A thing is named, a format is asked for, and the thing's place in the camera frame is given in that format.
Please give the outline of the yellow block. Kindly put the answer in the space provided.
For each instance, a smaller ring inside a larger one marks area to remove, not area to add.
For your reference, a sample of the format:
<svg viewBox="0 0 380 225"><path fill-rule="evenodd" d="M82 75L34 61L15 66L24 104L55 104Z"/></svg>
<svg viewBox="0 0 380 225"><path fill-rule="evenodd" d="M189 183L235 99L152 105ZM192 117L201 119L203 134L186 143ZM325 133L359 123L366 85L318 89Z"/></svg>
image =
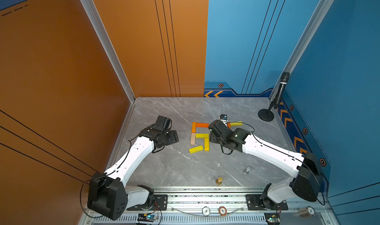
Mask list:
<svg viewBox="0 0 380 225"><path fill-rule="evenodd" d="M205 138L205 139L204 139L204 150L205 150L205 151L210 151L210 142L209 142L209 138Z"/></svg>
<svg viewBox="0 0 380 225"><path fill-rule="evenodd" d="M229 122L231 126L242 126L243 123L240 122L240 121L237 121L237 122Z"/></svg>
<svg viewBox="0 0 380 225"><path fill-rule="evenodd" d="M196 147L190 148L189 149L189 153L193 154L193 153L197 153L197 152L200 152L200 151L203 151L203 150L204 150L203 146L196 146Z"/></svg>

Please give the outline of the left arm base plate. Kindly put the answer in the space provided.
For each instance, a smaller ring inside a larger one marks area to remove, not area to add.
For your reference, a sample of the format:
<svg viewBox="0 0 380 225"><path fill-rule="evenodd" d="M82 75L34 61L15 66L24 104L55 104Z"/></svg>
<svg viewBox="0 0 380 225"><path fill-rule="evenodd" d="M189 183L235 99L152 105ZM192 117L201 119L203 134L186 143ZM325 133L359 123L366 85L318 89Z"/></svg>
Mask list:
<svg viewBox="0 0 380 225"><path fill-rule="evenodd" d="M161 211L166 211L168 204L168 195L167 194L158 194L153 196L152 205L135 205L127 209L127 211L154 211L159 208Z"/></svg>

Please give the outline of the beige block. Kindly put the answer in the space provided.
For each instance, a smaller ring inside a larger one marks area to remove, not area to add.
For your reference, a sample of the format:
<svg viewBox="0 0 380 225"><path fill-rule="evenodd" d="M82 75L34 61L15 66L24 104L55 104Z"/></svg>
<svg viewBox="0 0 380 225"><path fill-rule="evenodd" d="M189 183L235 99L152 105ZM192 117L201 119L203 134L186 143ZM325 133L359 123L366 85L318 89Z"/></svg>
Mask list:
<svg viewBox="0 0 380 225"><path fill-rule="evenodd" d="M190 145L194 146L196 144L196 133L191 133Z"/></svg>

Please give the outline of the light orange block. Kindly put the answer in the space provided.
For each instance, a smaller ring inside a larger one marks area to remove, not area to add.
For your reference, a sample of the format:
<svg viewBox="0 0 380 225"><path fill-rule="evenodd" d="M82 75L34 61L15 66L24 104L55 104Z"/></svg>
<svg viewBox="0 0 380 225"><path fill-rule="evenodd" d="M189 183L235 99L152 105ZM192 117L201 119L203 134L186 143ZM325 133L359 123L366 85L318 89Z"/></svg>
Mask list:
<svg viewBox="0 0 380 225"><path fill-rule="evenodd" d="M196 129L197 129L197 123L196 123L196 122L193 122L193 123L192 123L192 130L191 130L191 132L192 132L192 133L196 133Z"/></svg>

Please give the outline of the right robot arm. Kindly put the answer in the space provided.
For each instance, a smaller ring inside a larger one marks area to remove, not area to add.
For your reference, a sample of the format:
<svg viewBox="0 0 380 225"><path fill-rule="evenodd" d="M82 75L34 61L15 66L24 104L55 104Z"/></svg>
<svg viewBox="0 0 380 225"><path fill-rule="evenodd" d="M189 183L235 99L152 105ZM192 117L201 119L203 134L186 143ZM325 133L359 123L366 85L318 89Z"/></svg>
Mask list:
<svg viewBox="0 0 380 225"><path fill-rule="evenodd" d="M212 143L230 152L256 156L288 174L287 179L266 185L259 199L263 208L276 210L282 202L295 197L309 202L318 201L324 176L314 154L283 149L245 129L232 130L222 120L213 121L208 128Z"/></svg>

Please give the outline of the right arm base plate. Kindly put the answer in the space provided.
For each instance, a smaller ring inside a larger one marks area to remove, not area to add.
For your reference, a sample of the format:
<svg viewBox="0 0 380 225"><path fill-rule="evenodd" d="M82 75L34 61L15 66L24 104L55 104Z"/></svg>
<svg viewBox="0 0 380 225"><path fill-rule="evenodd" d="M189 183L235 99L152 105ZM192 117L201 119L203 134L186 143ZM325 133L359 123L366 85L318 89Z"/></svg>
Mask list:
<svg viewBox="0 0 380 225"><path fill-rule="evenodd" d="M269 198L261 199L261 196L258 194L247 194L245 196L246 204L249 211L253 210L279 210L287 211L289 209L285 201L281 203L275 203Z"/></svg>

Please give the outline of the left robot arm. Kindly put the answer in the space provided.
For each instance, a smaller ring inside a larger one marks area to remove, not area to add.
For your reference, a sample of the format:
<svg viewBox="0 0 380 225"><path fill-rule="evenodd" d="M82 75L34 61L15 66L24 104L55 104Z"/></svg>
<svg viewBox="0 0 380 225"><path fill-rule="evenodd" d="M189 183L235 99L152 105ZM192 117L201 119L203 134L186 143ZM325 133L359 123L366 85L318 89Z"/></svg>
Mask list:
<svg viewBox="0 0 380 225"><path fill-rule="evenodd" d="M177 131L147 137L143 133L135 137L129 150L104 173L95 173L89 180L87 207L104 217L117 220L129 208L138 206L149 210L154 203L154 190L145 185L126 188L128 180L141 162L150 154L165 146L179 142Z"/></svg>

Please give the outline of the yellow block horizontal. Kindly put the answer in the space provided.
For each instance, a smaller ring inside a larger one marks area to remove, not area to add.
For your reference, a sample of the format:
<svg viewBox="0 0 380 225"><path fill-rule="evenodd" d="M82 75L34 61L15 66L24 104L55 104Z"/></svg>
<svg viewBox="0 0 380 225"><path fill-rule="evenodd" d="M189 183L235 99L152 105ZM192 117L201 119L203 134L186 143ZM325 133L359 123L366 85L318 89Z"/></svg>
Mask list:
<svg viewBox="0 0 380 225"><path fill-rule="evenodd" d="M207 139L209 134L196 134L196 139Z"/></svg>

